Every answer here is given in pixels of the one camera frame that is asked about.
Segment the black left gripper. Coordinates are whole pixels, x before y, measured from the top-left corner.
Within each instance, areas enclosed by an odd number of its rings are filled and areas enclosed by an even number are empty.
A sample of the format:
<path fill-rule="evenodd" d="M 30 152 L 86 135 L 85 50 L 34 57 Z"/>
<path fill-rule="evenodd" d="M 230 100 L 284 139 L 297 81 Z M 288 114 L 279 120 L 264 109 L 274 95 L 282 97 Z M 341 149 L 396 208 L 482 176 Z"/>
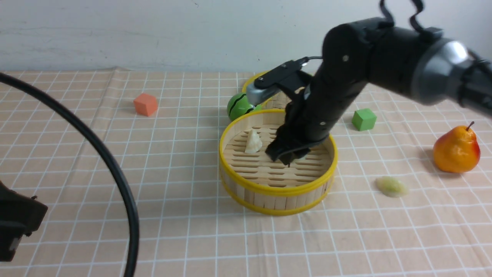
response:
<path fill-rule="evenodd" d="M 0 261 L 11 262 L 23 236 L 36 232 L 48 207 L 0 183 Z"/>

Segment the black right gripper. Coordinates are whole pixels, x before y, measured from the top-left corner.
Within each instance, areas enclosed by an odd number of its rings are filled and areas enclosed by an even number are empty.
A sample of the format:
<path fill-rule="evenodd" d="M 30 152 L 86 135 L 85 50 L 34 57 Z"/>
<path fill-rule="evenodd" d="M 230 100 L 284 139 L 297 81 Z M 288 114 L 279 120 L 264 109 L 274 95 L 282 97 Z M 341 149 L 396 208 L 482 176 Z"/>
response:
<path fill-rule="evenodd" d="M 289 167 L 298 153 L 310 152 L 310 147 L 321 144 L 356 98 L 355 82 L 313 81 L 306 90 L 309 96 L 286 110 L 276 140 L 265 150 L 273 162 L 279 160 Z"/>

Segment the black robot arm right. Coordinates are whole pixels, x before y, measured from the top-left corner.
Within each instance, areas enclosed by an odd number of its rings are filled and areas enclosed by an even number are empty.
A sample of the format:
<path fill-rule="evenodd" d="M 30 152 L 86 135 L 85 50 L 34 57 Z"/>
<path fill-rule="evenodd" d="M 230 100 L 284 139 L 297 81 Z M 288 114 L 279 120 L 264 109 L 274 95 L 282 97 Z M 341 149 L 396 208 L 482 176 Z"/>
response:
<path fill-rule="evenodd" d="M 334 125 L 372 84 L 422 105 L 453 100 L 463 108 L 491 116 L 491 64 L 443 30 L 422 27 L 416 15 L 411 29 L 397 27 L 385 1 L 383 17 L 332 28 L 322 45 L 315 75 L 302 71 L 311 59 L 285 62 L 258 77 L 247 90 L 258 105 L 279 91 L 290 98 L 284 123 L 266 148 L 272 161 L 290 165 L 330 135 Z"/>

